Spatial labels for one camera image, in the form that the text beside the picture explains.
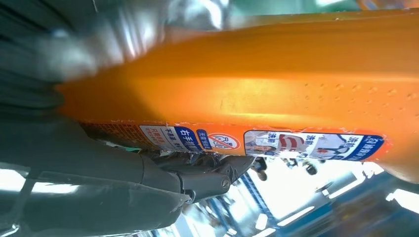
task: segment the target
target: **person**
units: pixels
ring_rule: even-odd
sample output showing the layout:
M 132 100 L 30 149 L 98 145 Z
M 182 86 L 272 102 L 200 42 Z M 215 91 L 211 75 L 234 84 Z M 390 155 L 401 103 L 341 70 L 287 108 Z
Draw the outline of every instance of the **person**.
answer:
M 311 164 L 309 162 L 305 166 L 305 170 L 307 171 L 307 173 L 309 175 L 316 175 L 317 174 L 317 168 L 313 164 Z
M 251 169 L 256 171 L 257 176 L 261 181 L 266 181 L 268 179 L 268 176 L 265 172 L 267 168 L 268 166 L 266 165 L 265 158 L 263 157 L 257 157 L 251 166 Z
M 58 84 L 141 56 L 160 42 L 151 33 L 161 30 L 164 7 L 158 2 L 0 2 L 0 172 L 24 180 L 16 191 L 0 189 L 0 236 L 134 234 L 170 226 L 190 201 L 176 175 L 146 155 L 90 139 L 58 112 L 63 104 Z M 88 27 L 78 28 L 98 18 L 110 24 L 92 37 Z M 144 37 L 146 45 L 127 47 L 122 43 L 127 35 L 117 35 L 145 28 L 148 35 L 135 40 Z M 110 57 L 115 51 L 120 54 Z M 56 189 L 32 193 L 38 183 Z

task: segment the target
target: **red circle sign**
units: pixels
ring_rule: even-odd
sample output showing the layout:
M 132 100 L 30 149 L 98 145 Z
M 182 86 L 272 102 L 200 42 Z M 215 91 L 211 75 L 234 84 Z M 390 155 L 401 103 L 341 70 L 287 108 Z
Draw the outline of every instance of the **red circle sign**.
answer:
M 240 147 L 240 142 L 235 137 L 224 133 L 208 135 L 211 146 L 220 150 L 235 150 Z

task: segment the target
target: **sticker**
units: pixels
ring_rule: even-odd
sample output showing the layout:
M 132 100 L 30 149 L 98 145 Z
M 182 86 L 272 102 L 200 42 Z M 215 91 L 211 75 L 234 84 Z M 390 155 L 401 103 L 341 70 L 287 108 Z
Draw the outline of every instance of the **sticker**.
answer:
M 227 134 L 213 133 L 208 136 L 211 146 L 221 150 L 235 150 L 240 147 L 240 142 Z
M 157 148 L 135 124 L 81 122 L 80 125 L 93 139 L 126 144 L 126 146 Z
M 210 140 L 208 139 L 207 132 L 202 129 L 197 130 L 197 135 L 199 140 L 201 141 L 201 144 L 205 150 L 212 150 Z
M 291 133 L 252 130 L 245 133 L 246 155 L 280 158 L 364 160 L 384 143 L 377 135 Z
M 140 128 L 147 138 L 162 150 L 202 151 L 194 132 L 189 128 L 148 125 L 141 125 Z
M 192 152 L 201 152 L 202 148 L 195 137 L 194 131 L 187 127 L 174 127 L 182 144 Z

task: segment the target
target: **bright light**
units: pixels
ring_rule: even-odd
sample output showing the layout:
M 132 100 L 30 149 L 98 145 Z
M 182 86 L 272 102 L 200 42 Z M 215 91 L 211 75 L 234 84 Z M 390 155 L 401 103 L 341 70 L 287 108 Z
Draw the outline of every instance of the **bright light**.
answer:
M 134 43 L 132 42 L 131 31 L 128 28 L 128 21 L 124 14 L 121 14 L 121 21 L 122 21 L 122 27 L 125 33 L 126 44 L 128 45 L 128 49 L 129 49 L 129 52 L 131 53 L 131 56 L 134 57 L 136 55 L 135 49 L 134 49 Z
M 180 233 L 179 230 L 177 230 L 176 224 L 172 224 L 170 227 L 173 231 L 174 237 L 180 237 Z
M 205 207 L 205 210 L 207 210 L 207 212 L 208 212 L 209 214 L 214 214 L 214 212 L 211 210 L 211 208 L 210 208 L 209 206 L 206 206 L 206 207 Z
M 16 233 L 19 230 L 19 226 L 13 224 L 12 225 L 12 229 L 3 232 L 3 234 L 0 237 L 6 237 L 6 236 L 11 236 L 12 234 Z
M 402 207 L 419 214 L 419 195 L 418 194 L 408 192 L 402 189 L 396 189 L 394 193 L 389 194 L 386 197 L 386 200 L 389 200 L 389 199 L 392 200 L 392 198 L 396 199 L 396 201 Z
M 220 0 L 223 6 L 227 6 L 230 3 L 230 0 Z
M 274 233 L 276 231 L 276 229 L 274 228 L 268 228 L 264 231 L 261 231 L 260 233 L 254 235 L 253 237 L 267 237 L 268 235 Z
M 342 0 L 316 0 L 317 5 L 319 6 L 327 6 L 330 5 L 332 3 L 336 3 Z
M 185 218 L 186 224 L 188 225 L 189 229 L 191 230 L 192 236 L 193 237 L 199 237 L 199 233 L 194 225 L 194 220 L 190 219 L 188 216 L 182 214 L 183 217 Z
M 268 216 L 265 214 L 260 214 L 256 221 L 255 228 L 258 230 L 264 230 L 266 228 L 266 224 L 268 223 Z
M 0 180 L 8 182 L 0 183 L 0 190 L 20 192 L 25 184 L 25 178 L 18 172 L 11 169 L 0 169 Z M 69 194 L 75 192 L 79 185 L 71 184 L 53 184 L 37 182 L 32 188 L 33 193 L 53 193 L 53 194 Z
M 386 201 L 393 201 L 394 200 L 394 194 L 389 194 L 385 197 Z
M 131 234 L 132 233 L 125 233 L 125 234 L 105 235 L 101 237 L 123 237 L 123 236 L 131 235 Z
M 235 235 L 237 234 L 237 231 L 233 230 L 233 229 L 228 229 L 228 233 Z
M 364 180 L 365 180 L 365 176 L 363 176 L 363 178 L 361 178 L 361 179 L 355 180 L 354 182 L 352 182 L 352 183 L 346 185 L 345 187 L 337 190 L 336 192 L 330 194 L 329 198 L 332 199 L 332 198 L 335 198 L 335 197 L 337 197 L 339 195 L 342 195 L 345 192 L 348 192 L 349 190 L 351 190 L 351 189 L 355 188 L 356 186 L 362 184 L 362 182 Z
M 304 214 L 306 214 L 306 213 L 310 212 L 310 211 L 311 211 L 311 210 L 313 210 L 313 209 L 314 209 L 314 207 L 313 207 L 313 206 L 308 207 L 308 208 L 306 208 L 306 209 L 304 209 L 304 210 L 302 210 L 302 211 L 300 211 L 300 212 L 298 212 L 298 213 L 296 213 L 296 214 L 294 214 L 294 215 L 292 215 L 292 216 L 288 217 L 287 219 L 285 219 L 285 220 L 281 221 L 280 223 L 278 223 L 278 226 L 286 226 L 286 225 L 288 225 L 289 223 L 291 223 L 291 222 L 295 221 L 296 219 L 300 218 L 301 216 L 303 216 Z
M 222 27 L 222 13 L 220 8 L 211 0 L 200 0 L 201 4 L 209 11 L 212 24 L 221 29 Z
M 362 169 L 364 170 L 365 175 L 369 179 L 373 175 L 378 175 L 384 172 L 384 169 L 374 162 L 364 162 L 362 165 Z
M 324 196 L 329 195 L 329 191 L 327 189 L 323 190 L 322 193 L 323 193 Z

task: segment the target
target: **blue label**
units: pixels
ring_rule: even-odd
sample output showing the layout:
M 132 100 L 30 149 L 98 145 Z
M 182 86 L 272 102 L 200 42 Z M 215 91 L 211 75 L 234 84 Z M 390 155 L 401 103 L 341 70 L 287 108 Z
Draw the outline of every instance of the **blue label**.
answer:
M 208 139 L 207 132 L 205 130 L 198 129 L 197 130 L 197 135 L 198 135 L 198 138 L 201 141 L 201 144 L 204 147 L 204 149 L 205 150 L 212 150 L 210 140 Z
M 357 148 L 347 157 L 347 160 L 360 161 L 370 157 L 384 143 L 384 139 L 376 135 L 366 135 Z
M 187 127 L 174 127 L 174 129 L 176 130 L 180 141 L 188 150 L 192 152 L 202 151 L 202 148 L 195 137 L 195 133 L 191 129 Z

